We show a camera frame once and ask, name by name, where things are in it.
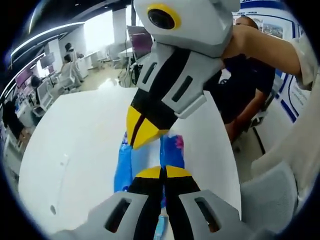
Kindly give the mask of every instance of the ceiling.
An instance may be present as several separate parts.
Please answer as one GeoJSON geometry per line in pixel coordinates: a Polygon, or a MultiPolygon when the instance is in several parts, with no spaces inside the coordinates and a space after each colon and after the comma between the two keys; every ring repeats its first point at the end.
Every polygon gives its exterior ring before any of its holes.
{"type": "Polygon", "coordinates": [[[26,1],[28,4],[24,1],[23,3],[17,3],[17,0],[12,1],[21,8],[19,7],[17,14],[17,8],[9,5],[8,16],[4,19],[10,22],[11,28],[5,36],[6,49],[2,52],[4,60],[0,77],[2,84],[10,81],[26,63],[40,54],[49,41],[61,38],[78,28],[79,25],[57,29],[38,37],[11,57],[13,50],[26,40],[49,29],[70,23],[85,22],[106,11],[121,9],[131,4],[131,0],[43,0],[39,3],[35,0],[28,0],[26,1]]]}

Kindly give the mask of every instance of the white robot head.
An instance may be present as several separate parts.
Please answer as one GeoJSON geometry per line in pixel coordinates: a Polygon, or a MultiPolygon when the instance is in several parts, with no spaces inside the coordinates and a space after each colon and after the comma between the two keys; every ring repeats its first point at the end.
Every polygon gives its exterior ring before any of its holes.
{"type": "Polygon", "coordinates": [[[158,43],[217,58],[230,40],[231,12],[240,9],[240,0],[134,0],[134,7],[158,43]]]}

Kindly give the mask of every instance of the floor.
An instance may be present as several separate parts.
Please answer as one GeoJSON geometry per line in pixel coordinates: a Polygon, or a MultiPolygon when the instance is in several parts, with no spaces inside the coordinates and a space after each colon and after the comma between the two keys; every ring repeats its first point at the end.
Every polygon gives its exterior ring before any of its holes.
{"type": "MultiPolygon", "coordinates": [[[[104,69],[100,70],[89,70],[89,75],[85,78],[85,82],[79,90],[91,91],[119,84],[119,75],[122,75],[124,70],[114,69],[108,64],[103,67],[104,69]]],[[[254,131],[249,129],[248,132],[243,133],[232,148],[239,180],[241,183],[246,182],[252,178],[251,163],[263,155],[254,131]]]]}

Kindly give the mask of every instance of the yellow camera ring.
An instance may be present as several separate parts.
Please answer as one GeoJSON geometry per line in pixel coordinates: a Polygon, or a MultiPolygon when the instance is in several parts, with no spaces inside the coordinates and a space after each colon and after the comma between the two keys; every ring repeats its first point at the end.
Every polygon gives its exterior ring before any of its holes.
{"type": "Polygon", "coordinates": [[[150,22],[160,29],[175,30],[181,26],[179,14],[162,3],[149,5],[147,15],[150,22]]]}

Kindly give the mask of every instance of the laboratory room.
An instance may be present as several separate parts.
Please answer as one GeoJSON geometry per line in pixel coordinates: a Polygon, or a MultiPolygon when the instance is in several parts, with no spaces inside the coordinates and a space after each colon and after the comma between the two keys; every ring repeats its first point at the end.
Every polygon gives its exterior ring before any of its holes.
{"type": "Polygon", "coordinates": [[[304,229],[290,226],[320,169],[320,82],[309,32],[284,2],[23,6],[2,58],[0,159],[2,196],[29,233],[272,240],[304,229]]]}

